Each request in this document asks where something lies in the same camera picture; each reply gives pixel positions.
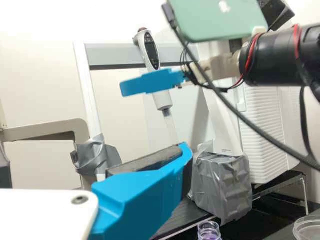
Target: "metal rack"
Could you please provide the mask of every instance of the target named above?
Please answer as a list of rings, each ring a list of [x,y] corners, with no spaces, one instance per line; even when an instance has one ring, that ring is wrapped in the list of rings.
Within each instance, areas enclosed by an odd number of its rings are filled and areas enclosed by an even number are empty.
[[[299,171],[287,171],[272,180],[271,182],[260,185],[253,185],[253,200],[258,200],[263,196],[279,191],[282,188],[293,184],[302,184],[305,201],[305,212],[309,214],[305,175]],[[188,198],[185,198],[179,206],[174,210],[172,217],[156,232],[151,238],[152,240],[166,240],[176,236],[182,232],[194,228],[199,223],[209,221],[216,218],[211,213],[208,213],[196,206],[196,204]]]

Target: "black cable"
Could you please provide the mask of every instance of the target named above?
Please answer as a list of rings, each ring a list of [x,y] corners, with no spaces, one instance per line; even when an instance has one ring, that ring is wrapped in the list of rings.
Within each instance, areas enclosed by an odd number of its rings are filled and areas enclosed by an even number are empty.
[[[308,152],[309,159],[315,159],[315,155],[311,149],[310,140],[309,140],[307,111],[306,111],[306,104],[305,104],[305,86],[301,87],[299,101],[300,101],[300,123],[301,123],[301,131],[302,131],[304,146]]]
[[[188,48],[188,46],[186,46],[186,44],[184,43],[183,38],[180,36],[180,34],[178,33],[177,27],[174,25],[173,22],[169,22],[170,25],[172,26],[172,29],[174,30],[174,33],[176,34],[176,36],[178,37],[179,41],[181,42],[181,44],[183,45],[183,47],[186,49],[187,54],[190,56],[191,60],[194,62],[195,66],[197,67],[197,69],[200,71],[201,75],[204,77],[204,79],[206,80],[206,82],[208,83],[208,86],[215,92],[215,94],[218,96],[218,98],[239,118],[241,119],[246,125],[248,125],[248,127],[250,127],[252,130],[254,130],[257,134],[259,134],[261,137],[263,137],[265,140],[267,140],[269,143],[275,145],[276,147],[278,147],[279,149],[281,149],[282,151],[286,152],[287,154],[289,154],[290,156],[298,159],[299,161],[301,161],[302,163],[306,164],[307,166],[316,169],[317,171],[320,172],[320,166],[316,163],[316,162],[311,162],[307,159],[306,156],[303,156],[302,154],[300,154],[299,152],[295,151],[294,149],[292,149],[289,146],[286,146],[285,144],[283,144],[282,142],[276,140],[275,138],[273,138],[270,134],[268,134],[267,132],[263,131],[261,128],[257,127],[254,123],[252,123],[248,118],[246,118],[244,115],[242,115],[224,96],[223,94],[219,91],[219,89],[211,82],[210,78],[207,76],[207,74],[205,73],[205,71],[201,68],[201,66],[199,65],[196,57],[194,56],[194,54],[191,52],[191,50]]]

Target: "white wall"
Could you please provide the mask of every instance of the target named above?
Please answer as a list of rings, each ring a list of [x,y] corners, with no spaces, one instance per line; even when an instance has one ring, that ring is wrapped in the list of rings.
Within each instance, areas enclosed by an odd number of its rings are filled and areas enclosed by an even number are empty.
[[[1,4],[0,98],[9,127],[85,119],[72,41],[132,42],[140,27],[167,23],[162,0],[11,0]],[[139,70],[92,72],[106,143],[127,162],[149,152],[142,96],[122,98],[119,82]],[[14,188],[80,186],[72,142],[5,144]]]

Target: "red wire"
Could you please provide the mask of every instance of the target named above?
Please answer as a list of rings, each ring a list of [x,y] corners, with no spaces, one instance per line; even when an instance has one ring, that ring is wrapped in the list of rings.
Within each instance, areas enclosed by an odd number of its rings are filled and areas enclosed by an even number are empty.
[[[295,59],[299,59],[299,43],[301,39],[302,29],[299,27],[298,24],[293,26],[293,43],[294,43],[294,55]]]
[[[260,35],[261,35],[261,33],[255,35],[253,37],[253,40],[252,40],[252,43],[251,43],[251,46],[250,46],[250,49],[249,49],[249,55],[248,55],[248,58],[246,59],[246,62],[245,62],[244,73],[248,72],[248,70],[249,70],[250,63],[251,63],[251,60],[252,60],[252,55],[254,53],[254,49],[255,49],[256,43],[257,43]],[[236,87],[241,82],[241,80],[244,78],[244,73],[241,74],[239,79],[236,81],[236,83],[231,88]]]

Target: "metal stand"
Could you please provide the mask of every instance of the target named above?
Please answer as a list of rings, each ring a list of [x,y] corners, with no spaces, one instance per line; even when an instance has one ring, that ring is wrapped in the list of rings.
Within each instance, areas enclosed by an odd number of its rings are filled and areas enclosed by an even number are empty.
[[[293,184],[302,183],[305,201],[305,213],[309,214],[307,190],[305,176],[299,171],[287,171],[271,182],[260,185],[253,191],[253,200],[258,200],[263,196],[279,191],[282,188]],[[188,198],[185,198],[174,210],[172,217],[157,231],[151,238],[152,240],[166,240],[183,233],[203,221],[209,221],[216,218],[212,214],[198,208],[196,204]]]
[[[97,108],[95,91],[91,78],[91,71],[112,70],[112,69],[133,69],[146,67],[139,48],[133,43],[124,44],[85,44],[81,41],[73,43],[75,59],[82,89],[86,118],[89,128],[90,138],[102,136],[104,139],[99,112]],[[198,56],[195,46],[192,51]],[[179,66],[180,55],[183,48],[180,44],[159,44],[159,58],[164,67]],[[112,163],[106,160],[106,165],[112,167]],[[104,173],[95,176],[81,175],[81,185],[83,189],[90,190],[91,184],[96,181],[103,181],[106,178]]]

